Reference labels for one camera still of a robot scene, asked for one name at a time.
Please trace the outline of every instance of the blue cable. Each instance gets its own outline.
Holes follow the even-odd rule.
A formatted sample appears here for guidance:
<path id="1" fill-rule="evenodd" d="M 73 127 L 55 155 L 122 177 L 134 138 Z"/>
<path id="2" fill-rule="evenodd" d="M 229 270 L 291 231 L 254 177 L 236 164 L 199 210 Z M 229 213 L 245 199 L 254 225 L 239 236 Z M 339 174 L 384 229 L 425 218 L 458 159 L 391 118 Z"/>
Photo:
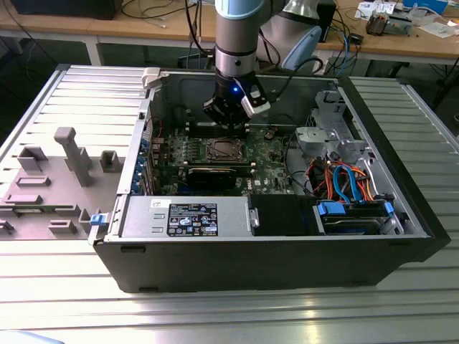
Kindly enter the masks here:
<path id="1" fill-rule="evenodd" d="M 341 189 L 339 188 L 339 185 L 338 185 L 338 174 L 339 174 L 339 170 L 341 170 L 342 168 L 346 169 L 347 173 L 349 174 L 349 183 L 351 184 L 352 196 L 354 197 L 356 201 L 361 201 L 361 194 L 359 193 L 359 190 L 357 189 L 356 177 L 348 166 L 343 166 L 343 165 L 337 166 L 335 168 L 335 171 L 333 172 L 333 187 L 335 188 L 336 193 L 339 196 L 341 196 L 342 199 L 346 203 L 351 203 L 351 201 L 347 198 L 347 196 L 341 192 Z"/>
<path id="2" fill-rule="evenodd" d="M 346 54 L 344 55 L 343 64 L 341 65 L 340 70 L 336 74 L 336 75 L 341 75 L 341 73 L 343 72 L 344 67 L 346 66 L 346 63 L 347 63 L 347 58 L 348 58 L 348 55 L 349 55 L 349 43 L 347 42 L 346 34 L 343 31 L 341 31 L 340 29 L 337 29 L 336 27 L 330 27 L 330 28 L 332 28 L 333 30 L 339 32 L 343 36 L 344 46 L 346 48 Z"/>

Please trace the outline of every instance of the wooden desk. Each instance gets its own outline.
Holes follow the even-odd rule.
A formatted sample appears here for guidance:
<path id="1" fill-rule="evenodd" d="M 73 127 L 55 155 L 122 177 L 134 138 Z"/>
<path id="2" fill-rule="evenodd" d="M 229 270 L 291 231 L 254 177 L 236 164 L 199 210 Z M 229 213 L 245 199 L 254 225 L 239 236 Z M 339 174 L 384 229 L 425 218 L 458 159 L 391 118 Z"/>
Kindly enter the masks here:
<path id="1" fill-rule="evenodd" d="M 364 36 L 364 43 L 361 46 L 362 55 L 381 54 L 397 55 L 398 57 L 433 57 L 440 59 L 456 59 L 459 56 L 458 36 L 442 39 L 417 27 L 413 27 L 409 37 L 390 34 L 376 37 L 367 34 L 365 30 L 366 21 L 352 20 L 355 19 L 354 15 L 356 13 L 356 10 L 352 8 L 357 7 L 359 2 L 359 0 L 339 0 L 339 11 L 351 31 Z M 457 15 L 459 17 L 459 10 L 453 11 L 448 9 L 446 15 Z M 331 32 L 327 42 L 321 43 L 318 48 L 341 49 L 342 43 L 338 39 L 338 34 Z"/>
<path id="2" fill-rule="evenodd" d="M 159 1 L 143 0 L 142 6 L 146 8 L 152 3 L 157 5 Z M 391 35 L 375 37 L 366 34 L 366 22 L 364 20 L 352 20 L 355 10 L 351 8 L 356 7 L 358 3 L 359 0 L 339 0 L 340 12 L 345 23 L 351 28 L 352 32 L 364 36 L 359 59 L 452 64 L 459 56 L 459 37 L 456 36 L 441 39 L 418 28 L 414 28 L 409 37 Z M 26 37 L 2 6 L 0 5 L 0 36 Z M 149 14 L 158 15 L 182 6 L 183 4 L 180 1 L 165 9 L 151 10 Z M 163 29 L 142 19 L 129 18 L 122 13 L 118 13 L 112 21 L 105 21 L 62 16 L 23 16 L 17 14 L 11 4 L 9 9 L 14 14 L 14 17 L 35 38 L 85 43 L 93 65 L 102 64 L 99 51 L 99 44 L 101 43 L 169 47 L 189 46 L 189 30 L 184 11 L 168 15 L 166 21 L 161 21 L 162 24 L 167 26 L 167 28 Z M 140 14 L 135 3 L 128 6 L 126 11 L 134 16 Z M 214 44 L 215 22 L 214 7 L 204 6 L 202 20 L 202 45 L 204 47 L 212 47 Z M 330 32 L 327 42 L 320 43 L 317 46 L 316 54 L 327 60 L 336 56 L 341 49 L 342 43 L 339 41 L 337 33 Z"/>

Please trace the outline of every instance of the white cable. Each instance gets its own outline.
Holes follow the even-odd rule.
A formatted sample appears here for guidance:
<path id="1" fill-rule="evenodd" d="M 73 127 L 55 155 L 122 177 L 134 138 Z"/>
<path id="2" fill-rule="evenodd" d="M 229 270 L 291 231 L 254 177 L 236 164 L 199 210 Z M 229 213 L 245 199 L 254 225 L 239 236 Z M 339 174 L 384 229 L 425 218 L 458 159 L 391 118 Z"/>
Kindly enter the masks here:
<path id="1" fill-rule="evenodd" d="M 30 51 L 29 51 L 29 57 L 27 58 L 27 61 L 26 61 L 26 73 L 27 73 L 27 77 L 32 80 L 32 78 L 30 77 L 29 75 L 29 62 L 30 62 L 30 57 L 32 57 L 32 52 L 34 51 L 35 47 L 37 46 L 37 43 L 34 43 L 34 46 L 32 48 L 30 48 Z"/>
<path id="2" fill-rule="evenodd" d="M 167 7 L 169 6 L 170 4 L 172 4 L 173 1 L 170 1 L 167 5 L 164 5 L 164 6 L 159 6 L 159 7 Z M 141 13 L 141 16 L 148 16 L 148 14 L 146 13 L 148 11 L 148 9 L 142 9 L 142 0 L 138 0 L 137 1 L 137 5 L 138 5 L 138 10 L 140 11 Z M 148 23 L 148 24 L 151 24 L 151 25 L 155 25 L 157 27 L 162 27 L 163 29 L 167 28 L 167 26 L 165 24 L 158 24 L 154 21 L 149 21 L 149 20 L 161 20 L 161 21 L 165 21 L 166 18 L 163 17 L 163 16 L 160 16 L 158 18 L 143 18 L 143 21 L 145 23 Z"/>

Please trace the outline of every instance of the power supply label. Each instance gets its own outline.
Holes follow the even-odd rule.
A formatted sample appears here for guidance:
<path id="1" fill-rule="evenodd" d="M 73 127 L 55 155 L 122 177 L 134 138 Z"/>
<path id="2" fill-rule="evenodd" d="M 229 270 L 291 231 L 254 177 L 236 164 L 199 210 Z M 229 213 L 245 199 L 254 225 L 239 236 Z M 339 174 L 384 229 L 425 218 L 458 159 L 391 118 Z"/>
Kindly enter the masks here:
<path id="1" fill-rule="evenodd" d="M 167 221 L 170 237 L 216 237 L 216 204 L 171 204 Z"/>

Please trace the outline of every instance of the black computer case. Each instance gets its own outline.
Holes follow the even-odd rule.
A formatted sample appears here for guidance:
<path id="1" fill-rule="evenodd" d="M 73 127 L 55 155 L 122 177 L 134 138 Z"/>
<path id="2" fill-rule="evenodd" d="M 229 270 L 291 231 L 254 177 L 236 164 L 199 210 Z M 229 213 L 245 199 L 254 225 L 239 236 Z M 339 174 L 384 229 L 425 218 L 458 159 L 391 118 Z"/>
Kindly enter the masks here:
<path id="1" fill-rule="evenodd" d="M 11 0 L 11 2 L 19 14 L 87 16 L 111 20 L 123 0 Z"/>

